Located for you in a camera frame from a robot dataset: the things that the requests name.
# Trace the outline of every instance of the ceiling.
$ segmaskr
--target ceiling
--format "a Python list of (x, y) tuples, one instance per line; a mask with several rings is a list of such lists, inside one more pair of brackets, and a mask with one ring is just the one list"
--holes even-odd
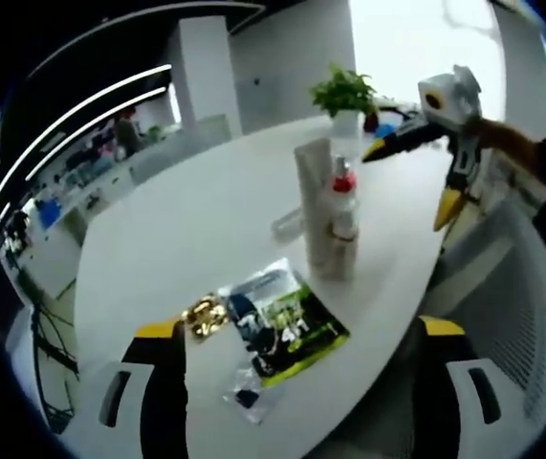
[[(167, 63), (164, 50), (179, 19), (224, 15), (229, 32), (240, 33), (300, 1), (115, 0), (90, 2), (87, 10), (57, 3), (9, 6), (12, 19), (6, 27), (11, 40), (0, 49), (7, 88), (0, 107), (0, 181), (33, 140), (68, 110), (120, 80)], [(0, 210), (11, 196), (23, 195), (25, 175), (44, 155), (40, 148), (58, 131), (70, 134), (170, 80), (168, 71), (148, 76), (68, 118), (15, 169), (0, 195)]]

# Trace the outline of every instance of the blue object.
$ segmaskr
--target blue object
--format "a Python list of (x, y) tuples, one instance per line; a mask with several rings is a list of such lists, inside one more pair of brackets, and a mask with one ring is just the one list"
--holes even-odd
[(375, 131), (375, 139), (382, 139), (383, 137), (391, 134), (396, 130), (396, 126), (391, 124), (379, 124), (379, 127)]
[(55, 200), (43, 201), (39, 208), (39, 218), (44, 230), (49, 228), (60, 218), (60, 204)]

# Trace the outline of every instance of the potted plant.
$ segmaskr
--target potted plant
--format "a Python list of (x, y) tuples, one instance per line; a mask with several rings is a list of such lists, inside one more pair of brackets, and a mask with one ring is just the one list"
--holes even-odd
[(373, 95), (376, 91), (366, 79), (353, 70), (342, 70), (337, 65), (330, 66), (332, 77), (310, 89), (313, 105), (328, 112), (335, 126), (357, 123), (359, 113), (366, 116), (364, 129), (375, 130), (378, 126), (377, 106)]

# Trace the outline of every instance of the desk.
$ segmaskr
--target desk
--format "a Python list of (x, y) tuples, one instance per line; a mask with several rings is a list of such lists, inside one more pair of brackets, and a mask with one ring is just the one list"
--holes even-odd
[(274, 242), (271, 223), (299, 204), (294, 148), (327, 137), (325, 117), (214, 147), (158, 174), (90, 225), (76, 284), (83, 378), (119, 361), (140, 326), (287, 256), (351, 337), (283, 383), (261, 426), (222, 391), (246, 352), (226, 326), (187, 347), (186, 438), (193, 459), (299, 458), (379, 377), (415, 316), (444, 232), (432, 230), (451, 157), (422, 148), (359, 170), (360, 247), (352, 284), (310, 278), (304, 241)]

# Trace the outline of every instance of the green plant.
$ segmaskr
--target green plant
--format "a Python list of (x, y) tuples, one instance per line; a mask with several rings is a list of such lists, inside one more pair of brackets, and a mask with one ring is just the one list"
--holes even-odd
[(332, 78), (310, 89), (313, 105), (320, 107), (333, 118), (340, 110), (357, 110), (369, 115), (377, 111), (373, 95), (376, 91), (366, 82), (370, 76), (353, 70), (342, 70), (330, 65)]

